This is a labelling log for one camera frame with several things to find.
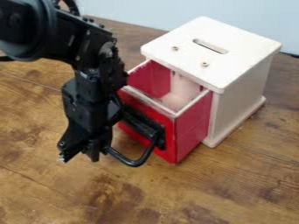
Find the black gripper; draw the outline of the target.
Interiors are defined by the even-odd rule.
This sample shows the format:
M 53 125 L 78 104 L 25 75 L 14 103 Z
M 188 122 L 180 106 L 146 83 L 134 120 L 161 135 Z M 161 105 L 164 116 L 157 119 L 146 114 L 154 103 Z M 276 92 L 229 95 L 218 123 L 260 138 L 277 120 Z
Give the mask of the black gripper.
M 120 103 L 116 98 L 96 103 L 81 98 L 73 79 L 61 87 L 61 99 L 69 124 L 57 142 L 58 159 L 66 163 L 82 153 L 97 162 L 98 153 L 108 154 L 112 126 L 120 120 Z

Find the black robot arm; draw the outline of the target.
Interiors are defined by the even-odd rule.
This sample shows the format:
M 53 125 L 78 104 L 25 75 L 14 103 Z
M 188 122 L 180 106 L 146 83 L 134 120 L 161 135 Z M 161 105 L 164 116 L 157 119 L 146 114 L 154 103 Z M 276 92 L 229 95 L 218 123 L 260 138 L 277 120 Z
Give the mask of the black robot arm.
M 65 11 L 56 0 L 0 0 L 0 61 L 45 58 L 70 65 L 74 77 L 60 89 L 69 121 L 57 143 L 60 160 L 84 153 L 96 162 L 110 145 L 126 72 L 112 33 L 68 5 Z

